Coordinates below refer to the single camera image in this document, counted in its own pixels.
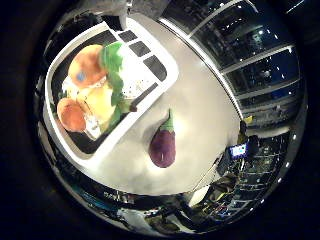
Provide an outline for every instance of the table surface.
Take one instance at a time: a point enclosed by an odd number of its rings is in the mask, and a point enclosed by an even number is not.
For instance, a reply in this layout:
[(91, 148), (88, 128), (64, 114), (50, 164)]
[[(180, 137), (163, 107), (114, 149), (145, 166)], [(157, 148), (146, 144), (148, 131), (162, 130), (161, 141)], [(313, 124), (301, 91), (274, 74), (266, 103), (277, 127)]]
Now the table surface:
[[(88, 164), (81, 171), (103, 185), (134, 194), (156, 196), (199, 189), (219, 177), (211, 166), (226, 146), (236, 144), (239, 116), (219, 81), (183, 41), (141, 14), (130, 17), (173, 56), (179, 77), (99, 166)], [(174, 111), (176, 160), (162, 169), (153, 165), (147, 151), (169, 107)]]

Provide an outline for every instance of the computer monitor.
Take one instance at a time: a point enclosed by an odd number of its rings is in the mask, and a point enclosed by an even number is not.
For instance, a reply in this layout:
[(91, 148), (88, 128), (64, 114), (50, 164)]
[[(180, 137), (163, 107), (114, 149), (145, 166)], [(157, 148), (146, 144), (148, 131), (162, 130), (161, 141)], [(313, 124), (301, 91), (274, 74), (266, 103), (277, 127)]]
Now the computer monitor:
[(229, 147), (229, 152), (231, 159), (239, 159), (247, 156), (248, 153), (248, 144), (239, 144), (236, 146)]

